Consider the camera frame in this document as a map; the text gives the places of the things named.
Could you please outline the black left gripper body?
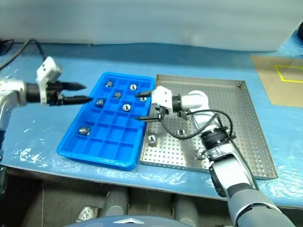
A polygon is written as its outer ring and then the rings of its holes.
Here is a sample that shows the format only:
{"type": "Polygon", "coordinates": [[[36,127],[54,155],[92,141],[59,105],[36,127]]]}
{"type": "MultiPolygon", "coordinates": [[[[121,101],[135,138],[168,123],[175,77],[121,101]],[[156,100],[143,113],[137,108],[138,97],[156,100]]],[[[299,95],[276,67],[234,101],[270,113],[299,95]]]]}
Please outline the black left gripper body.
{"type": "Polygon", "coordinates": [[[46,87],[46,97],[47,104],[50,106],[61,106],[64,104],[65,96],[61,94],[63,90],[66,89],[66,83],[56,81],[54,83],[47,83],[46,87]]]}

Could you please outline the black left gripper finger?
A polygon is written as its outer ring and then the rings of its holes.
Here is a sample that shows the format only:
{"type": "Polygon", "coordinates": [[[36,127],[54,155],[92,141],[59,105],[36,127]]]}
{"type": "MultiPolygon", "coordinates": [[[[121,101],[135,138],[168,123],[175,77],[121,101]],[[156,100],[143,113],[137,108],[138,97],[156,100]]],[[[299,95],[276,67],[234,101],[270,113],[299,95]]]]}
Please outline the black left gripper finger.
{"type": "Polygon", "coordinates": [[[85,85],[77,83],[77,82],[62,82],[62,90],[68,91],[78,91],[86,88],[85,85]]]}
{"type": "Polygon", "coordinates": [[[62,105],[82,105],[89,103],[93,98],[88,96],[68,96],[62,98],[62,105]]]}

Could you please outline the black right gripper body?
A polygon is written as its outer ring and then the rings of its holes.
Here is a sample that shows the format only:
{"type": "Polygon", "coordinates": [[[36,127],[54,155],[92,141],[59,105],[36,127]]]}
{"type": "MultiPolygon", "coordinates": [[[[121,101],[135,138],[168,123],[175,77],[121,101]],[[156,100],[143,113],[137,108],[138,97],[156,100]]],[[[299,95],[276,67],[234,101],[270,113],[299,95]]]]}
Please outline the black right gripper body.
{"type": "Polygon", "coordinates": [[[155,107],[155,110],[158,111],[157,120],[163,121],[164,117],[169,114],[169,108],[164,106],[155,107]]]}

